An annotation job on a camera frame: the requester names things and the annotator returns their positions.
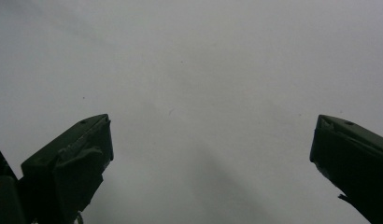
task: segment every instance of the white surface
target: white surface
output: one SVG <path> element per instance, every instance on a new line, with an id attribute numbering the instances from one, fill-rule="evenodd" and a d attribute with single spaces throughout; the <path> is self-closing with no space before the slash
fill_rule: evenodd
<path id="1" fill-rule="evenodd" d="M 94 223 L 367 223 L 309 162 L 318 114 L 383 135 L 383 1 L 0 0 L 0 148 L 108 113 Z"/>

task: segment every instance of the white background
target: white background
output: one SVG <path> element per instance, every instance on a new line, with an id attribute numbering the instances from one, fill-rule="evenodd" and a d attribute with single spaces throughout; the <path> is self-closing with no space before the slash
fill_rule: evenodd
<path id="1" fill-rule="evenodd" d="M 108 113 L 86 224 L 367 223 L 309 162 L 318 114 L 383 136 L 383 1 L 0 0 L 0 148 Z"/>

